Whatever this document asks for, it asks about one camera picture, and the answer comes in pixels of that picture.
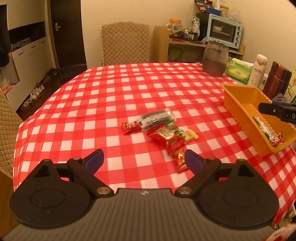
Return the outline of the white green snack bag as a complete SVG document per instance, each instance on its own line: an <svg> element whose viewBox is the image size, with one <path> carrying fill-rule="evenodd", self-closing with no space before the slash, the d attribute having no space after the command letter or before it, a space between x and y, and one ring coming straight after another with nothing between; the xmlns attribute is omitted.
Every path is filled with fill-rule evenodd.
<svg viewBox="0 0 296 241"><path fill-rule="evenodd" d="M268 127L263 121L261 121L259 119L259 117L253 117L253 119L255 120L255 122L257 123L257 125L259 126L259 128L262 130L262 132L265 134L265 136L268 138L268 140L270 141L270 138L273 135L276 135L274 131L271 130L270 127Z"/></svg>

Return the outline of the red gold candy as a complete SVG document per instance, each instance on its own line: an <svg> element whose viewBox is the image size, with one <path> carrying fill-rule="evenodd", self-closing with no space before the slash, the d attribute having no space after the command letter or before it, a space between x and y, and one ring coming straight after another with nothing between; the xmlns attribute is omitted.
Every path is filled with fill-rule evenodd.
<svg viewBox="0 0 296 241"><path fill-rule="evenodd" d="M171 156L177 163L177 172L181 173L188 169L185 163L185 152L183 149L177 149L171 153Z"/></svg>

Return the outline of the yellow cake snack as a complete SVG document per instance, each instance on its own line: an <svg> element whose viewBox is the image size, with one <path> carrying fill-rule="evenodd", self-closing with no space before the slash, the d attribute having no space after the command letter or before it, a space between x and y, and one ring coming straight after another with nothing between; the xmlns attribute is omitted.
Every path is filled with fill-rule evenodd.
<svg viewBox="0 0 296 241"><path fill-rule="evenodd" d="M188 143L190 141L198 139L199 136L193 130L187 130L183 132L183 138L185 140L185 143Z"/></svg>

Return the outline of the large red snack packet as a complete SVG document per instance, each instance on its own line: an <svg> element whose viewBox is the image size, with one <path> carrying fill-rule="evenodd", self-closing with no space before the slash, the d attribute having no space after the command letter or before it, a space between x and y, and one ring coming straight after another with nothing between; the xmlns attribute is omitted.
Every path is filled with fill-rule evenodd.
<svg viewBox="0 0 296 241"><path fill-rule="evenodd" d="M165 125L150 129L147 132L147 136L165 147L168 155L172 155L174 151L180 149L185 144L184 138L174 133L173 130L170 130Z"/></svg>

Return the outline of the small red candy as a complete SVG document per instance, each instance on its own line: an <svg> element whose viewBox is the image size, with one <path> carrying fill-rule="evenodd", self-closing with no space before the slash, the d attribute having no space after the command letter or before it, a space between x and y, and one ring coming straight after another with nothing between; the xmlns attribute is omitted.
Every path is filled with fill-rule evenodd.
<svg viewBox="0 0 296 241"><path fill-rule="evenodd" d="M133 121L131 123L126 122L122 124L122 131L124 135L127 135L128 133L139 132L141 130L140 124L137 121Z"/></svg>

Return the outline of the black seaweed snack pack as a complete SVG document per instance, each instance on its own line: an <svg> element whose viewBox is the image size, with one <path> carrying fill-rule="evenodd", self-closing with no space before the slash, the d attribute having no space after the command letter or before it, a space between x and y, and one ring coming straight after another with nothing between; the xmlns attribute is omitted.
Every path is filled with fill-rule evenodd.
<svg viewBox="0 0 296 241"><path fill-rule="evenodd" d="M169 120L173 120L175 115L172 111L166 109L154 111L152 113L145 113L140 115L137 122L140 124L142 131L148 131L151 128L166 123Z"/></svg>

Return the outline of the green candy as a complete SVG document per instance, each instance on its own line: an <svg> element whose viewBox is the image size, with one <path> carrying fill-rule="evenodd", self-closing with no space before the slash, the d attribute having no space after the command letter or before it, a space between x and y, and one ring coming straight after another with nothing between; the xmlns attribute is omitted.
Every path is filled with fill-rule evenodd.
<svg viewBox="0 0 296 241"><path fill-rule="evenodd" d="M169 120L165 123L166 128L172 130L176 135L180 137L184 137L184 130L180 129L177 125L175 120Z"/></svg>

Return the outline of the white miffy bottle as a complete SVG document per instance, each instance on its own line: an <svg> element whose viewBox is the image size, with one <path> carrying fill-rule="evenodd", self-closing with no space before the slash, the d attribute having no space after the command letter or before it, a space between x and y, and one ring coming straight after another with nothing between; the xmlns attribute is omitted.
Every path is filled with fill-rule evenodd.
<svg viewBox="0 0 296 241"><path fill-rule="evenodd" d="M250 78L248 80L248 86L257 87L257 88L260 87L265 74L267 63L268 63L268 59L264 55L257 54L256 60L252 67Z"/></svg>

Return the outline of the green tissue pack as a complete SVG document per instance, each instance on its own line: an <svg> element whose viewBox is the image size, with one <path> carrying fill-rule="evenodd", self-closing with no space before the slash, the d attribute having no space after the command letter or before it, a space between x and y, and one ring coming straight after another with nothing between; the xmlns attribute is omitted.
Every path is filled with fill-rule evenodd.
<svg viewBox="0 0 296 241"><path fill-rule="evenodd" d="M232 58L227 65L226 75L244 84L248 84L253 65L253 63Z"/></svg>

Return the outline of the quilted beige chair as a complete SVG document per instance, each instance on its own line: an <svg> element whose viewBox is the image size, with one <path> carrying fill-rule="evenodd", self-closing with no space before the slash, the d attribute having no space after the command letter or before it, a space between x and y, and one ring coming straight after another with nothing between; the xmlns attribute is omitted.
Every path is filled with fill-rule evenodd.
<svg viewBox="0 0 296 241"><path fill-rule="evenodd" d="M12 179L16 134L22 120L11 107L2 90L0 97L0 113L1 172Z"/></svg>
<svg viewBox="0 0 296 241"><path fill-rule="evenodd" d="M101 64L148 63L151 27L149 24L117 22L100 27Z"/></svg>

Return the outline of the glass jar dark contents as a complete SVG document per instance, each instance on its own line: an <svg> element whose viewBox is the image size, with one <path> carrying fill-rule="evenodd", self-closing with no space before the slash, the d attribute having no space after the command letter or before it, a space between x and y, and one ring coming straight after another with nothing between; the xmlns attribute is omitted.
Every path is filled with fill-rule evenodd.
<svg viewBox="0 0 296 241"><path fill-rule="evenodd" d="M212 76L221 77L228 63L228 51L228 46L222 42L209 41L202 59L203 71Z"/></svg>

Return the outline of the wooden shelf unit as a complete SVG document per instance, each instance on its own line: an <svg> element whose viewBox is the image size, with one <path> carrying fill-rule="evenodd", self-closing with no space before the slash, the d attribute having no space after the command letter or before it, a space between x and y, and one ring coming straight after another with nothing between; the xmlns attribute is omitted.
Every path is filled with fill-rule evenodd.
<svg viewBox="0 0 296 241"><path fill-rule="evenodd" d="M152 34L151 62L201 63L207 44L171 39L169 29L155 26Z"/></svg>

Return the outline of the quilted beige chair back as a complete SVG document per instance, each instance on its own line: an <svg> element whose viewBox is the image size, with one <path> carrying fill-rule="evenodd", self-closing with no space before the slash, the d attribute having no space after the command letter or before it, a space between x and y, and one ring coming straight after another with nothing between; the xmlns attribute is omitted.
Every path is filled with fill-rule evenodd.
<svg viewBox="0 0 296 241"><path fill-rule="evenodd" d="M151 27L149 24L117 22L100 27L101 64L148 63Z"/></svg>

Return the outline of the dark door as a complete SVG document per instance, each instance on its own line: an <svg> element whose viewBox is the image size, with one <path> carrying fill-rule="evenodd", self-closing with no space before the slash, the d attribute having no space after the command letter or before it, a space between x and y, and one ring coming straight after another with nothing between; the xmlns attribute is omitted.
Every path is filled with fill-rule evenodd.
<svg viewBox="0 0 296 241"><path fill-rule="evenodd" d="M80 0L50 1L59 67L86 65Z"/></svg>

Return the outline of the white cabinet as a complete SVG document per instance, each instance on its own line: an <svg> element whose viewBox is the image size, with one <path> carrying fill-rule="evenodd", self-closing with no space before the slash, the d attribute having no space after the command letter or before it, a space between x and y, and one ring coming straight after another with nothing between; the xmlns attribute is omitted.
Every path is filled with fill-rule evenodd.
<svg viewBox="0 0 296 241"><path fill-rule="evenodd" d="M14 110L53 66L45 23L44 1L1 1L1 79Z"/></svg>

